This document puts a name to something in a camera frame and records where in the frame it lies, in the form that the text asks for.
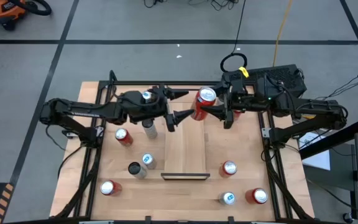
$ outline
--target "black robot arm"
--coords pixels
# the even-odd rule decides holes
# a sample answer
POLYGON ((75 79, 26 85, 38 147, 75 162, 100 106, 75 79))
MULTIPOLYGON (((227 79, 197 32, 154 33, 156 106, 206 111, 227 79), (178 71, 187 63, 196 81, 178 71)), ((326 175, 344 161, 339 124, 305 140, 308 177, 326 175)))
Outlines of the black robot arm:
POLYGON ((313 119, 288 128, 264 130, 264 137, 270 143, 283 147, 290 137, 302 135, 319 128, 341 129, 346 125, 347 110, 335 100, 322 101, 299 99, 294 97, 280 80, 273 80, 268 75, 258 78, 254 83, 254 94, 248 94, 244 79, 247 73, 242 70, 223 73, 222 80, 212 87, 223 101, 219 106, 202 106, 201 109, 224 120, 224 128, 231 128, 234 111, 263 112, 270 111, 274 116, 283 117, 296 114, 314 114, 313 119))
POLYGON ((187 90, 175 90, 163 85, 153 86, 141 93, 139 91, 127 91, 119 96, 114 95, 116 102, 104 105, 92 103, 80 103, 60 98, 46 102, 41 110, 40 122, 46 125, 59 125, 63 127, 63 133, 73 133, 88 147, 98 144, 100 127, 84 127, 75 121, 72 116, 84 116, 101 118, 115 125, 124 124, 127 119, 136 124, 145 119, 154 119, 163 116, 170 132, 175 131, 174 125, 194 112, 193 110, 169 112, 168 99, 174 100, 188 94, 187 90))

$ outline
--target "orange vacuum cleaner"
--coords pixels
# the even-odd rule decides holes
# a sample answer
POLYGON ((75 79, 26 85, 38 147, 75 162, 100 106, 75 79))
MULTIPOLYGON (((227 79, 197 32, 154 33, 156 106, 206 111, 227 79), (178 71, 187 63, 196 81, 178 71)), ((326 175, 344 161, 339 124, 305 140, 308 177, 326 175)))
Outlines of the orange vacuum cleaner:
POLYGON ((39 10, 38 5, 33 1, 26 0, 0 0, 0 24, 6 30, 14 30, 16 22, 24 18, 27 12, 40 16, 48 16, 52 10, 44 0, 34 0, 45 10, 39 10))

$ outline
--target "wooden board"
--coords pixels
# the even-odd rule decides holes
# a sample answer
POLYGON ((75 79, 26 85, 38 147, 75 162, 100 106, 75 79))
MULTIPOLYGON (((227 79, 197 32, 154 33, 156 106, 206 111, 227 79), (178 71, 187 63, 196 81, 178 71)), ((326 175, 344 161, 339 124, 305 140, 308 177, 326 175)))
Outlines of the wooden board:
MULTIPOLYGON (((92 103, 96 97, 97 85, 97 82, 84 82, 78 100, 92 103)), ((145 89, 147 86, 118 86, 117 93, 145 89)), ((181 103, 191 103, 194 97, 195 92, 192 91, 186 97, 186 102, 181 103)), ((88 118, 76 119, 84 125, 90 125, 88 118)), ((277 127, 291 125, 290 117, 278 118, 275 121, 277 127)), ((158 136, 149 140, 141 124, 124 124, 122 127, 128 129, 134 138, 131 147, 124 147, 115 140, 114 132, 119 126, 106 126, 92 219, 144 220, 145 216, 150 215, 152 220, 226 221, 228 216, 233 216, 236 221, 274 220, 271 200, 263 205, 250 205, 244 199, 245 191, 256 187, 264 188, 270 196, 266 166, 260 159, 262 140, 257 113, 242 114, 229 130, 223 129, 223 122, 208 115, 204 121, 204 145, 206 172, 209 172, 211 177, 203 181, 161 178, 160 174, 165 167, 165 121, 158 118, 155 125, 158 136), (128 173, 127 166, 133 161, 141 162, 145 152, 154 155, 157 168, 148 170, 144 180, 138 180, 128 173), (233 160, 238 166, 237 173, 229 179, 223 179, 218 174, 219 167, 226 160, 233 160), (108 179, 122 185, 120 196, 108 197, 101 194, 99 186, 108 179), (218 203, 218 195, 223 191, 235 193, 237 201, 234 205, 224 206, 218 203)), ((289 144, 296 147, 293 141, 289 144)), ((69 140, 66 156, 78 145, 78 140, 69 140)), ((79 152, 63 167, 51 215, 55 215, 65 206, 78 187, 83 157, 84 151, 79 152)), ((282 149, 282 158, 289 191, 305 211, 313 216, 299 154, 285 148, 282 149)), ((88 193, 85 193, 81 214, 85 212, 87 198, 88 193)))
MULTIPOLYGON (((183 111, 190 109, 191 103, 170 103, 169 107, 171 111, 183 111)), ((189 117, 175 127, 175 132, 165 130, 164 173, 170 174, 164 174, 165 179, 185 179, 188 178, 185 174, 206 173, 204 121, 189 117)))

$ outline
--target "black floor line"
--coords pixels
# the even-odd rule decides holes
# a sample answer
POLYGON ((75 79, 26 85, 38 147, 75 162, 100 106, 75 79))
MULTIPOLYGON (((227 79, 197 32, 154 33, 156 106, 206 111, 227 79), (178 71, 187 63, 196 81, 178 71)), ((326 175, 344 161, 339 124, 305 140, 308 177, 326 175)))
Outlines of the black floor line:
MULTIPOLYGON (((168 40, 64 40, 78 45, 138 45, 138 44, 234 44, 236 40, 168 39, 168 40)), ((59 44, 60 40, 0 40, 0 44, 59 44)), ((238 40, 238 44, 274 45, 276 40, 238 40)), ((280 40, 280 45, 358 45, 358 40, 280 40)))
POLYGON ((74 14, 75 14, 75 11, 76 11, 76 8, 78 5, 78 1, 79 0, 74 0, 73 5, 71 6, 71 10, 68 15, 62 36, 60 37, 59 44, 57 46, 55 55, 53 56, 53 60, 50 65, 48 75, 45 79, 44 86, 42 87, 42 91, 41 91, 40 97, 38 99, 37 106, 35 107, 35 111, 32 116, 29 129, 27 130, 27 134, 25 135, 22 149, 19 153, 19 157, 17 158, 16 165, 14 167, 14 170, 13 170, 13 173, 11 176, 11 184, 13 184, 14 186, 16 186, 17 181, 19 180, 20 173, 22 172, 24 161, 25 161, 25 158, 29 151, 30 143, 31 143, 32 137, 34 135, 35 128, 37 127, 41 108, 42 108, 42 105, 45 102, 45 99, 47 97, 49 87, 52 82, 53 75, 55 74, 55 70, 56 70, 57 64, 59 62, 60 55, 63 50, 64 40, 67 38, 68 30, 70 29, 71 22, 73 21, 74 14))
POLYGON ((352 26, 352 29, 354 31, 354 34, 356 35, 357 37, 357 40, 358 40, 358 26, 353 18, 353 15, 351 13, 351 10, 349 9, 349 6, 347 5, 347 3, 345 2, 345 0, 340 0, 341 2, 341 5, 345 11, 345 14, 347 16, 347 19, 349 20, 349 22, 351 23, 351 26, 352 26))

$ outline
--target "yellow cable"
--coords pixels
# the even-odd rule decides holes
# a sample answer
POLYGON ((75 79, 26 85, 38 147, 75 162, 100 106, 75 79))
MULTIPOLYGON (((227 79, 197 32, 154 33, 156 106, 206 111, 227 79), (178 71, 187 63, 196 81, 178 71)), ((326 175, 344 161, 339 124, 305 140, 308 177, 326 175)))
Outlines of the yellow cable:
POLYGON ((290 12, 291 4, 292 4, 292 0, 290 0, 288 2, 287 9, 285 10, 285 13, 284 13, 283 22, 281 23, 280 30, 278 31, 277 40, 276 40, 276 46, 274 48, 273 67, 274 67, 274 65, 276 63, 278 40, 280 40, 281 31, 283 30, 283 27, 284 27, 284 24, 285 24, 285 19, 287 18, 288 13, 290 12))

